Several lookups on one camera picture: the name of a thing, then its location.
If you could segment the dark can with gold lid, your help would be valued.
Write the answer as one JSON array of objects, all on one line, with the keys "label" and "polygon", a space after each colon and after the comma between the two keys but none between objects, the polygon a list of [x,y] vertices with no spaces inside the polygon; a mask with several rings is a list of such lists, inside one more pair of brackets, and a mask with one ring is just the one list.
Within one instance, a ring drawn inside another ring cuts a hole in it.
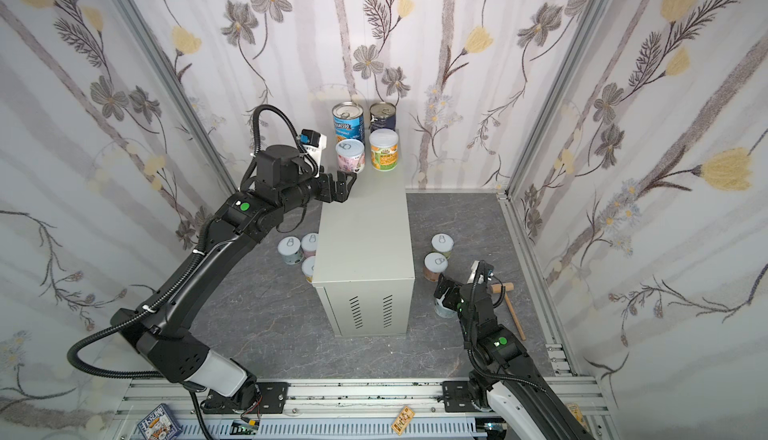
[{"label": "dark can with gold lid", "polygon": [[370,131],[396,130],[396,106],[390,102],[376,102],[370,106]]}]

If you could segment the white-lid yellow can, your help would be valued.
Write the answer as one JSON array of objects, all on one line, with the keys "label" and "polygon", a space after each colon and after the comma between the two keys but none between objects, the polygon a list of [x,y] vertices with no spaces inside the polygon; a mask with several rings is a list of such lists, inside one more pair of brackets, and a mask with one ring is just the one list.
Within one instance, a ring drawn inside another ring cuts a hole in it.
[{"label": "white-lid yellow can", "polygon": [[301,269],[305,279],[311,283],[313,281],[314,269],[316,264],[316,257],[309,256],[302,262]]}]

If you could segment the white-lid pink can front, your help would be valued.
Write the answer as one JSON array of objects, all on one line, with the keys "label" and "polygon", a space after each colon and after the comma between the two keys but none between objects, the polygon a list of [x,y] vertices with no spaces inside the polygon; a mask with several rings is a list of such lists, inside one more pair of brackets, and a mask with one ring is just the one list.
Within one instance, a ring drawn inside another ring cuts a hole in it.
[{"label": "white-lid pink can front", "polygon": [[365,145],[362,141],[347,138],[336,144],[337,162],[346,173],[359,173],[365,167]]}]

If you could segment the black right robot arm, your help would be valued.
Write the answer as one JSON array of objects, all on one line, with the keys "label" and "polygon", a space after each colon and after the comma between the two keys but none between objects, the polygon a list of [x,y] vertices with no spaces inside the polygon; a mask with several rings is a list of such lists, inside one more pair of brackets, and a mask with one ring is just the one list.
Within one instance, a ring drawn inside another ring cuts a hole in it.
[{"label": "black right robot arm", "polygon": [[458,318],[471,370],[466,392],[444,389],[444,401],[468,403],[503,420],[517,439],[590,439],[584,426],[537,369],[522,341],[496,315],[506,288],[491,282],[493,266],[481,260],[470,280],[440,274],[437,303]]}]

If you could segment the blue label soup can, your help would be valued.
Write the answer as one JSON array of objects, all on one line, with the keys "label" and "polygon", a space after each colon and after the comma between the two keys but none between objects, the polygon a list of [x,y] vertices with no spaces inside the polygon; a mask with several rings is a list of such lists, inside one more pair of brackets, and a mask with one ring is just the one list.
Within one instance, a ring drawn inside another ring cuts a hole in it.
[{"label": "blue label soup can", "polygon": [[337,142],[355,139],[364,142],[364,109],[356,102],[341,102],[332,108],[334,132]]}]

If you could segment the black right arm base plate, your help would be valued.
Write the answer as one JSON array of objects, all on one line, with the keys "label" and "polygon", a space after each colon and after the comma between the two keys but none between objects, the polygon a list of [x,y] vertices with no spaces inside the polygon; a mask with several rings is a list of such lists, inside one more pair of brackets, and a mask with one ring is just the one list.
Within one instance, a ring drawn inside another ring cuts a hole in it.
[{"label": "black right arm base plate", "polygon": [[480,409],[468,380],[446,380],[441,383],[442,402],[446,413],[476,413]]}]

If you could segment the green orange label can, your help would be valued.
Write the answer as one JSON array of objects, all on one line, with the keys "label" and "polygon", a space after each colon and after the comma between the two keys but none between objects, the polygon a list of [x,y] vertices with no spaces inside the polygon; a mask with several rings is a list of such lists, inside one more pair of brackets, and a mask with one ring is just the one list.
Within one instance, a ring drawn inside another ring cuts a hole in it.
[{"label": "green orange label can", "polygon": [[376,170],[391,171],[398,164],[399,135],[393,129],[379,128],[369,138],[371,161]]}]

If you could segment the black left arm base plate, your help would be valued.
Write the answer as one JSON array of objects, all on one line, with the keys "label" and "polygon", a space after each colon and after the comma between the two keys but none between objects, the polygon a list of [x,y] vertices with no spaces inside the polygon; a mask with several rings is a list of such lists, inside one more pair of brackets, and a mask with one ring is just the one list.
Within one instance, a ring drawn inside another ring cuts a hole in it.
[{"label": "black left arm base plate", "polygon": [[247,380],[231,397],[210,390],[201,408],[206,414],[281,414],[288,386],[287,382]]}]

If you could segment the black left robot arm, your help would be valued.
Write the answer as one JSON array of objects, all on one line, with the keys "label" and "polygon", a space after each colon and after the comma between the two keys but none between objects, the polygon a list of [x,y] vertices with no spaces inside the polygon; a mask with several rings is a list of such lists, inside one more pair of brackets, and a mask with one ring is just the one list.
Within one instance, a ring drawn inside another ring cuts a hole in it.
[{"label": "black left robot arm", "polygon": [[[109,327],[72,345],[67,360],[86,374],[112,379],[164,378],[192,393],[208,391],[223,409],[250,413],[263,395],[257,378],[237,362],[197,340],[190,328],[201,308],[231,269],[292,210],[313,200],[348,200],[356,174],[326,172],[309,152],[319,144],[313,130],[287,127],[292,144],[263,148],[259,120],[264,112],[286,114],[262,104],[252,112],[254,150],[240,188],[205,220],[196,246],[168,280],[135,309],[116,312]],[[113,371],[84,361],[80,353],[109,336],[121,335],[150,365],[149,371]]]}]

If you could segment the white-lid grey can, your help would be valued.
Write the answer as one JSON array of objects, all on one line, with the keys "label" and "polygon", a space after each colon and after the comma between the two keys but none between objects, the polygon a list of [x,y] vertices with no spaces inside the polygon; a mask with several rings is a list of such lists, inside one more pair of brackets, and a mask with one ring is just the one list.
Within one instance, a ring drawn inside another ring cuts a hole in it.
[{"label": "white-lid grey can", "polygon": [[434,301],[435,313],[441,318],[452,318],[456,316],[456,311],[446,307],[443,304],[444,297],[436,298]]}]

